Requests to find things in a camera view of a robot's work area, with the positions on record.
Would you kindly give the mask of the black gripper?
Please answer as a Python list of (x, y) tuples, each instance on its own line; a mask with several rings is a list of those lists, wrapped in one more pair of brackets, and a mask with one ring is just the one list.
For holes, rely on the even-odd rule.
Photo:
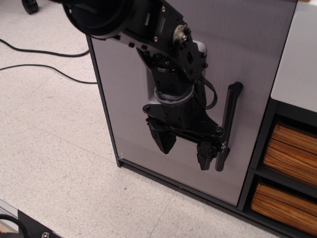
[(181, 104), (147, 104), (143, 112), (151, 136), (164, 154), (173, 148), (176, 138), (197, 143), (197, 158), (202, 171), (209, 170), (217, 152), (223, 152), (224, 129), (206, 113), (204, 87), (194, 87)]

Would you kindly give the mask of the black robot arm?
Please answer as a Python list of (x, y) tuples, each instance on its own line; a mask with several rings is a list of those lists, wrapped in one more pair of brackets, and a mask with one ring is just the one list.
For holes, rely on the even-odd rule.
[(136, 48), (152, 74), (157, 104), (143, 107), (159, 149), (167, 154), (176, 139), (197, 144), (202, 170), (212, 160), (221, 171), (226, 158), (225, 130), (208, 115), (205, 89), (212, 88), (203, 72), (207, 55), (193, 41), (182, 15), (164, 0), (64, 0), (70, 22), (84, 34), (115, 39)]

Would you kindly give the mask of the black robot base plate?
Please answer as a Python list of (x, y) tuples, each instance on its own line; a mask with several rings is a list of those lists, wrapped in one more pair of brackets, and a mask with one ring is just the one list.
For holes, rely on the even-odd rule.
[(0, 200), (1, 238), (62, 238), (58, 233), (44, 226), (19, 209)]

